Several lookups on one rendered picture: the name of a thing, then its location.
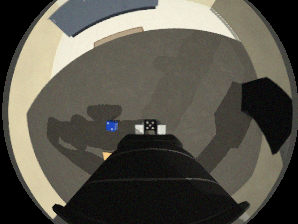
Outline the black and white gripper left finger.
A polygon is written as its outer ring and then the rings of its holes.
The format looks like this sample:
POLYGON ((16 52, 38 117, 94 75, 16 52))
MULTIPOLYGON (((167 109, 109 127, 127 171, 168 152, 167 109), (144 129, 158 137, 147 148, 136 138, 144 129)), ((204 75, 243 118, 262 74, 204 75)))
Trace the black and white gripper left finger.
POLYGON ((135 124, 135 134, 145 134, 145 120, 142 120, 139 124, 135 124))

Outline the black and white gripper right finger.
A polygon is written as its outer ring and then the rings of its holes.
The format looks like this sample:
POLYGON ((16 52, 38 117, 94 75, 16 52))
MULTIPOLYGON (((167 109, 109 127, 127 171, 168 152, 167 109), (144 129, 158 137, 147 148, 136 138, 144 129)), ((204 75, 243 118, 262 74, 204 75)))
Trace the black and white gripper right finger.
POLYGON ((161 124, 159 120, 155 120, 155 134, 165 134, 166 133, 166 125, 161 124))

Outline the tan square mat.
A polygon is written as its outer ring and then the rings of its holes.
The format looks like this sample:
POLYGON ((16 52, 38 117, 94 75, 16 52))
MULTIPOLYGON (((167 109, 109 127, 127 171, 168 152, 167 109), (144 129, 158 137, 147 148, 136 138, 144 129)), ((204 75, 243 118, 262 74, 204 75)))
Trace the tan square mat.
POLYGON ((104 160, 106 160, 111 153, 112 152, 103 152, 104 160))

